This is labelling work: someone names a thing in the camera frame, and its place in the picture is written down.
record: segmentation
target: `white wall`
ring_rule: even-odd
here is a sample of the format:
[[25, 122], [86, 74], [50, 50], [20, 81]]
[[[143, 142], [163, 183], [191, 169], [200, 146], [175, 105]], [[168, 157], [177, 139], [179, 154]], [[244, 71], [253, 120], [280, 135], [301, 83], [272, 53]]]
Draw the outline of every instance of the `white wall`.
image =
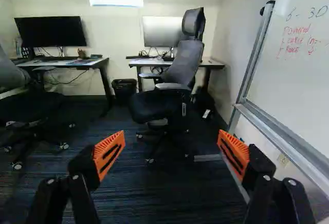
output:
[[14, 38], [17, 29], [13, 20], [13, 10], [10, 0], [0, 0], [0, 43], [6, 54], [13, 57], [15, 54]]
[[[224, 62], [227, 67], [224, 71], [212, 74], [210, 91], [216, 99], [219, 113], [227, 123], [260, 25], [259, 11], [267, 1], [220, 0], [212, 57]], [[328, 200], [292, 163], [286, 167], [277, 163], [280, 154], [278, 149], [244, 118], [240, 119], [236, 134], [247, 144], [254, 143], [277, 165], [276, 178], [292, 177], [300, 180], [306, 188], [316, 219], [322, 220], [322, 223], [329, 222], [329, 219], [325, 219], [329, 216]]]
[[[60, 16], [80, 15], [88, 37], [87, 53], [110, 56], [108, 76], [117, 78], [136, 78], [136, 69], [129, 68], [126, 55], [136, 55], [143, 49], [141, 16], [166, 15], [183, 16], [185, 10], [198, 6], [205, 7], [207, 17], [204, 34], [204, 56], [210, 56], [212, 40], [218, 12], [218, 0], [144, 0], [143, 8], [91, 7], [89, 0], [12, 0], [14, 16]], [[76, 48], [68, 48], [68, 55], [75, 55]], [[67, 70], [61, 74], [61, 81], [70, 80], [78, 72]], [[103, 95], [104, 90], [99, 74], [86, 73], [75, 84], [79, 86], [59, 86], [66, 95]]]

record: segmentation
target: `orange plastic bracket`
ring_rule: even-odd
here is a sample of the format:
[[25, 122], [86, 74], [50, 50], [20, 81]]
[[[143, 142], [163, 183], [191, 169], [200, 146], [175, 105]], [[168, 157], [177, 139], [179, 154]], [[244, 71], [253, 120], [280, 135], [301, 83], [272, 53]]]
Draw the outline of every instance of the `orange plastic bracket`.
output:
[[220, 130], [217, 145], [232, 165], [239, 180], [242, 181], [249, 163], [249, 147], [223, 130]]
[[94, 162], [99, 181], [102, 181], [108, 170], [125, 147], [124, 132], [121, 130], [105, 138], [94, 147]]

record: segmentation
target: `black mesh office chair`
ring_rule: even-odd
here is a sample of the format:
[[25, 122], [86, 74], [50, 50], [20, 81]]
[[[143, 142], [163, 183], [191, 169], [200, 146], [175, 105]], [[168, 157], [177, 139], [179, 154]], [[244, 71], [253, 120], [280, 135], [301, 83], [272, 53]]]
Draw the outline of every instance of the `black mesh office chair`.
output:
[[[173, 141], [174, 135], [188, 132], [191, 92], [202, 59], [205, 23], [203, 8], [186, 11], [182, 31], [189, 36], [189, 40], [179, 42], [173, 64], [162, 74], [139, 75], [144, 79], [153, 79], [155, 83], [154, 90], [135, 94], [129, 103], [133, 120], [140, 124], [147, 123], [150, 128], [146, 132], [138, 132], [137, 137], [159, 135], [147, 158], [148, 163], [154, 162], [154, 155], [163, 141]], [[164, 123], [156, 124], [158, 120], [164, 120]]]
[[[7, 58], [0, 45], [0, 87], [14, 89], [23, 86], [29, 87], [29, 90], [0, 100], [0, 125], [5, 128], [0, 146], [9, 153], [16, 144], [24, 143], [20, 154], [11, 162], [15, 170], [22, 168], [26, 156], [36, 142], [48, 141], [57, 144], [60, 149], [68, 148], [67, 143], [56, 139], [53, 131], [43, 127], [52, 112], [58, 111], [57, 108], [63, 102], [64, 96], [46, 92], [43, 87], [38, 87], [28, 72], [16, 67]], [[64, 127], [73, 126], [74, 124], [60, 126], [60, 130], [56, 132], [63, 133]]]

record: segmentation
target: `chair headrest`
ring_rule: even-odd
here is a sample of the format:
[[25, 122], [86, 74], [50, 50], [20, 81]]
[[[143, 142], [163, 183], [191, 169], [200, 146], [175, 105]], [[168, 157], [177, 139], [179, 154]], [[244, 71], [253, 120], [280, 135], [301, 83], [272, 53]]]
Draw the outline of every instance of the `chair headrest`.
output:
[[202, 41], [205, 31], [206, 17], [204, 8], [187, 10], [184, 14], [181, 29], [185, 35], [193, 36], [195, 39]]

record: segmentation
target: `chair seat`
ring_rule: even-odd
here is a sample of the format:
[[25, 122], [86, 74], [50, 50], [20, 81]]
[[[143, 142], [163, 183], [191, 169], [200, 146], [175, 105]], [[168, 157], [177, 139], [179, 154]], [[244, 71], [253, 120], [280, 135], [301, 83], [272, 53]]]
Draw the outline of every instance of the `chair seat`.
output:
[[173, 116], [180, 109], [181, 98], [161, 95], [157, 90], [144, 91], [133, 95], [129, 101], [132, 118], [139, 124]]
[[56, 92], [28, 91], [0, 100], [0, 120], [33, 122], [43, 119], [60, 106], [64, 96]]

